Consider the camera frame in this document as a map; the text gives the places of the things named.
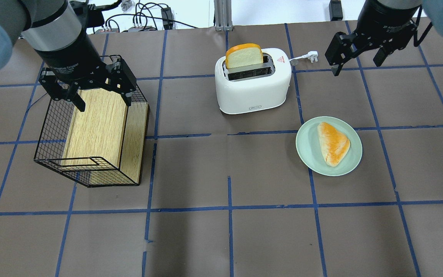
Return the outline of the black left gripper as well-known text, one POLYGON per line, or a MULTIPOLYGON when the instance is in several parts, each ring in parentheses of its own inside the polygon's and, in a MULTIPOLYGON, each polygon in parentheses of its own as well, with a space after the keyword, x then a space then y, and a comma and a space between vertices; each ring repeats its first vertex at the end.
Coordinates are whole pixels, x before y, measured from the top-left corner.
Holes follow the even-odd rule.
POLYGON ((120 55, 108 55, 106 64, 87 34, 79 34, 69 46, 56 51, 38 51, 47 67, 42 68, 39 83, 52 100, 66 100, 84 112, 86 104, 79 90, 104 89, 116 92, 130 107, 137 91, 137 80, 120 55))

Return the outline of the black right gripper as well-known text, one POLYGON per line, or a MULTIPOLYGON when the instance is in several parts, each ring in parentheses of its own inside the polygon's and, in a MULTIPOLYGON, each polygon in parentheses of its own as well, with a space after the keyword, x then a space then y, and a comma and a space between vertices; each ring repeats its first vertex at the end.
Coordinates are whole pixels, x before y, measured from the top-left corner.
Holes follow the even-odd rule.
POLYGON ((373 61, 381 67, 394 51, 404 49, 417 33, 412 17, 418 8, 418 0, 366 0, 356 29, 335 33, 325 52, 333 75, 337 77, 346 62, 363 52, 378 49, 373 61))

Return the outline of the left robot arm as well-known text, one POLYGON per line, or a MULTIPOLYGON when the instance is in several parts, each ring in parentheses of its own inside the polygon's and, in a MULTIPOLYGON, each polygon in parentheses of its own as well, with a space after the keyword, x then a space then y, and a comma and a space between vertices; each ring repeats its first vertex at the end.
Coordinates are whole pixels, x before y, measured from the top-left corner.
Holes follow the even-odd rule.
POLYGON ((0 0, 0 70, 22 35, 47 65, 38 80, 53 100, 72 102, 83 112, 78 90, 102 88, 120 94, 130 106, 137 91, 134 74, 121 57, 105 64, 86 32, 104 24, 103 11, 120 3, 96 7, 88 1, 0 0))

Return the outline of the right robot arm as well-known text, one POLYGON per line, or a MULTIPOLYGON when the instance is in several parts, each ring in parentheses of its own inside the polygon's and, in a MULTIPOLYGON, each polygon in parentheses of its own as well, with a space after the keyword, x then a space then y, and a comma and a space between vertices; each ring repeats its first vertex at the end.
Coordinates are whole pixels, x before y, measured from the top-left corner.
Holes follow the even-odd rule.
POLYGON ((374 49, 380 67, 409 42, 419 46, 432 28, 443 37, 443 0, 366 0, 355 30, 335 33, 325 57, 334 76, 349 60, 374 49))

